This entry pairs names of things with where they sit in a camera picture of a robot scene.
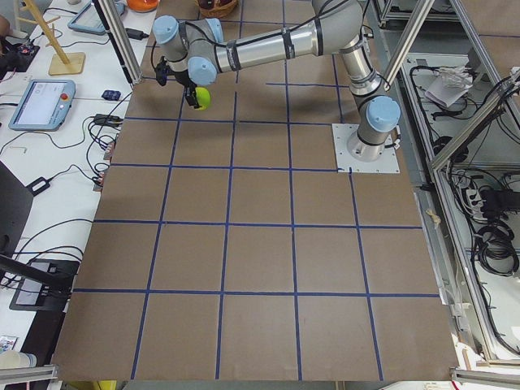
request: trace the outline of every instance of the white mounting plate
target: white mounting plate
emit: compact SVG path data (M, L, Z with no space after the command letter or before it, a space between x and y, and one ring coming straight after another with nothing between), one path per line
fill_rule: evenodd
M400 173L396 151L393 148L385 149L381 157L374 162L363 162L355 159L347 150L347 140L350 135L357 130L357 124L332 124L338 172L349 173L350 170L352 170L352 172L359 173ZM392 144L392 138L390 136L388 136L387 143Z

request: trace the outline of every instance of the orange bowl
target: orange bowl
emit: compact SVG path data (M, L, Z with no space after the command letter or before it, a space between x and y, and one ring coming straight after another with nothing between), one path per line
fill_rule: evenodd
M135 12L153 11L158 4L158 0L127 0L128 8Z

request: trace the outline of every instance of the wooden stand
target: wooden stand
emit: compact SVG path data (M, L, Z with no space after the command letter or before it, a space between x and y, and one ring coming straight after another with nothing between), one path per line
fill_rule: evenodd
M43 19L40 10L34 4L33 0L25 0L25 6L20 8L20 10L31 12L34 20L24 18L18 19L31 24L38 24L43 33L47 36L50 45L54 47L54 50L56 50L56 54L53 56L50 63L49 75L62 76L77 75L81 73L83 71L83 66L85 65L85 53L66 54L54 36L54 22L59 19L59 16L48 21Z

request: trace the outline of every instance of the blue joint cap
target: blue joint cap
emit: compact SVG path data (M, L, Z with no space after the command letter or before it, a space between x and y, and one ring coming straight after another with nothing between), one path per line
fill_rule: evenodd
M400 117L401 108L388 96L375 97L366 109L366 120L377 132L391 132Z
M213 37L215 41L218 43L224 42L224 33L222 31L222 25L220 24L220 20L218 19L206 19L206 22L211 28L211 32L213 33Z
M192 57L188 60L189 78L198 85L210 85L217 78L217 69L204 57Z
M164 45L176 37L179 32L179 22L173 16L159 16L154 21L152 29L154 30L157 43Z

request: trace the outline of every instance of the tennis ball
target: tennis ball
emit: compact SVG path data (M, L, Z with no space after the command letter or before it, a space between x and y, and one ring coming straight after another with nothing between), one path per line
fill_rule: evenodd
M211 106L211 95L210 91L203 87L196 87L195 93L197 94L197 101L200 107L195 110L203 111Z

